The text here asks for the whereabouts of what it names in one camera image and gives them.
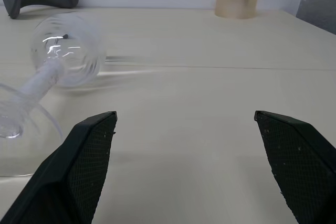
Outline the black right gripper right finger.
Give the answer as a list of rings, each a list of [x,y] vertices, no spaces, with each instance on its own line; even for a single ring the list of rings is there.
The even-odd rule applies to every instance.
[[[267,111],[254,120],[298,224],[336,224],[336,148],[307,122]]]

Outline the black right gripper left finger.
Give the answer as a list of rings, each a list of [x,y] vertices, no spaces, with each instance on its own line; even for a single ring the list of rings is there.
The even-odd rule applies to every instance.
[[[0,224],[92,224],[106,179],[117,113],[76,124],[38,167]]]

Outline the clear glass cup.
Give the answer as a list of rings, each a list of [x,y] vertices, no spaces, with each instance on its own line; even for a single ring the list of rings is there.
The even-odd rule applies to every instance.
[[[55,85],[77,87],[90,82],[106,59],[102,36],[82,12],[54,14],[34,29],[30,56],[36,70],[7,103],[0,106],[0,138],[24,131],[29,114]]]

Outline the translucent tape roll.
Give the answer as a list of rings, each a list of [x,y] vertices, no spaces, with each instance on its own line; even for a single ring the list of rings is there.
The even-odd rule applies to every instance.
[[[258,0],[216,0],[214,13],[217,17],[250,19],[256,16]]]

